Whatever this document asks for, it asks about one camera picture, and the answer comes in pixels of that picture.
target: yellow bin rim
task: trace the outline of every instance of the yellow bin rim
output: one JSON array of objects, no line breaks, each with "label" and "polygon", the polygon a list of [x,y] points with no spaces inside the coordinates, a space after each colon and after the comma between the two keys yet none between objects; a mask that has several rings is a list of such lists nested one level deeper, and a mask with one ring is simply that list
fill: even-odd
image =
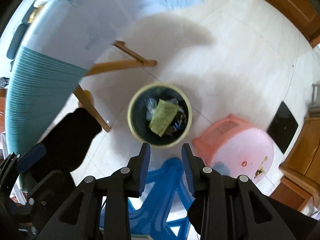
[{"label": "yellow bin rim", "polygon": [[133,136],[135,138],[137,138],[138,140],[140,140],[141,142],[146,142],[145,140],[143,140],[136,132],[136,130],[134,129],[133,125],[132,125],[132,108],[133,108],[133,105],[134,103],[136,102],[136,100],[140,97],[140,95],[145,92],[146,90],[152,88],[152,87],[167,87],[167,88],[171,88],[173,90],[175,90],[176,92],[178,92],[183,100],[185,101],[186,105],[187,105],[187,108],[188,108],[188,123],[187,123],[187,126],[184,130],[184,132],[182,133],[182,135],[177,139],[175,140],[174,142],[172,143],[169,143],[169,144],[165,144],[165,145],[154,145],[154,144],[151,144],[149,143],[151,146],[153,147],[156,147],[156,148],[169,148],[169,147],[172,147],[176,144],[178,144],[179,142],[181,142],[188,134],[189,130],[190,130],[190,127],[191,127],[191,123],[192,123],[192,108],[191,108],[191,104],[188,100],[188,98],[186,97],[186,95],[177,87],[173,86],[173,85],[170,85],[170,84],[164,84],[164,83],[161,83],[161,82],[154,82],[154,83],[151,83],[149,85],[146,85],[142,88],[140,88],[134,95],[133,97],[131,98],[130,100],[130,103],[129,103],[129,107],[128,107],[128,112],[127,112],[127,120],[128,120],[128,125],[129,125],[129,128],[130,128],[130,131],[131,133],[133,134]]}]

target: green sponge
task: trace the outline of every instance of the green sponge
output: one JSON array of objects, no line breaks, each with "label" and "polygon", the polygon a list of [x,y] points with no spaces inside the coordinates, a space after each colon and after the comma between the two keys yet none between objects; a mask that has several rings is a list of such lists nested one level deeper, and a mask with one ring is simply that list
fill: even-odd
[{"label": "green sponge", "polygon": [[168,103],[162,99],[159,100],[155,114],[153,115],[149,128],[160,137],[172,123],[180,106]]}]

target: pink plastic stool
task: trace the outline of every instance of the pink plastic stool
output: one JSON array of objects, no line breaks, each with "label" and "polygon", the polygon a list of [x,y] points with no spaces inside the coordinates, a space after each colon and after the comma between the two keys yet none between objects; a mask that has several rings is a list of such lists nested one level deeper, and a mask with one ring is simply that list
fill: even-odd
[{"label": "pink plastic stool", "polygon": [[269,171],[273,144],[269,135],[233,114],[211,125],[192,141],[204,164],[222,175],[247,175],[254,183]]}]

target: trash bin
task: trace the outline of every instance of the trash bin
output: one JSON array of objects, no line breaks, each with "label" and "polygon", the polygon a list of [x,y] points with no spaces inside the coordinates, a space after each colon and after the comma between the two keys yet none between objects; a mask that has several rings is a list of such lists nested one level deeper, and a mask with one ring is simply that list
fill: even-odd
[{"label": "trash bin", "polygon": [[[159,102],[176,98],[186,114],[187,125],[184,129],[173,133],[173,136],[164,134],[162,137],[149,128],[150,121],[146,119],[146,100],[156,99]],[[188,134],[192,122],[192,110],[186,95],[177,87],[160,82],[152,83],[139,89],[132,97],[127,113],[128,124],[132,134],[140,141],[147,142],[158,148],[169,148],[181,142]]]}]

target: white wall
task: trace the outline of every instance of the white wall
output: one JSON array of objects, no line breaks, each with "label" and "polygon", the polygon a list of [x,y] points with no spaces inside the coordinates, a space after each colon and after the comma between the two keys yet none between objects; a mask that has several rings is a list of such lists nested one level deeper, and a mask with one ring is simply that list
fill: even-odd
[{"label": "white wall", "polygon": [[4,32],[0,38],[0,77],[10,77],[10,62],[12,60],[7,58],[7,51],[13,35],[21,23],[23,16],[34,1],[35,0],[23,0],[11,17],[7,27],[4,29]]}]

